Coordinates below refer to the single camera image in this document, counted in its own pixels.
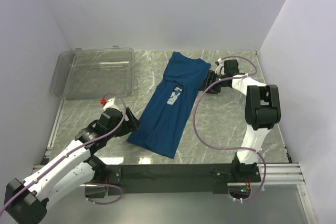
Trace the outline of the blue printed t-shirt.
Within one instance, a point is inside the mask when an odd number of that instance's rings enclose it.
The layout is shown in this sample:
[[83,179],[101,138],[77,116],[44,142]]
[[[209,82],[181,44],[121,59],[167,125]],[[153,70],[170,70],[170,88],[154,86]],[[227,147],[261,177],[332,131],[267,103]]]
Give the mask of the blue printed t-shirt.
[[174,52],[163,79],[140,116],[140,127],[127,141],[162,156],[174,158],[186,122],[211,64]]

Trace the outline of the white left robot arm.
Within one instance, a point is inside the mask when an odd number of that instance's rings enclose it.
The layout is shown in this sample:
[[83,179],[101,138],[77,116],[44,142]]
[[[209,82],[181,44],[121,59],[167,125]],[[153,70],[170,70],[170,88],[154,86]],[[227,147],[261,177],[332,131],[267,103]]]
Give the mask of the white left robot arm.
[[17,223],[40,223],[54,203],[79,185],[100,182],[106,187],[110,172],[95,152],[111,138],[134,132],[140,125],[129,108],[124,112],[105,109],[47,165],[23,180],[11,180],[1,212],[7,212]]

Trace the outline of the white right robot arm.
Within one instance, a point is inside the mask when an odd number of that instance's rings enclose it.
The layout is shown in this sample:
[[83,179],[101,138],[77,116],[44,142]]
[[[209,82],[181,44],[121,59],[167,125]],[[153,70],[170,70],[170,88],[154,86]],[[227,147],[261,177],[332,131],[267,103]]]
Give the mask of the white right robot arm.
[[234,148],[236,153],[229,173],[218,173],[233,182],[244,182],[259,175],[260,149],[270,130],[279,123],[281,109],[278,87],[254,80],[252,77],[256,72],[240,72],[237,60],[237,56],[218,59],[216,69],[208,71],[199,90],[202,94],[219,94],[222,88],[229,87],[246,98],[247,128],[242,145]]

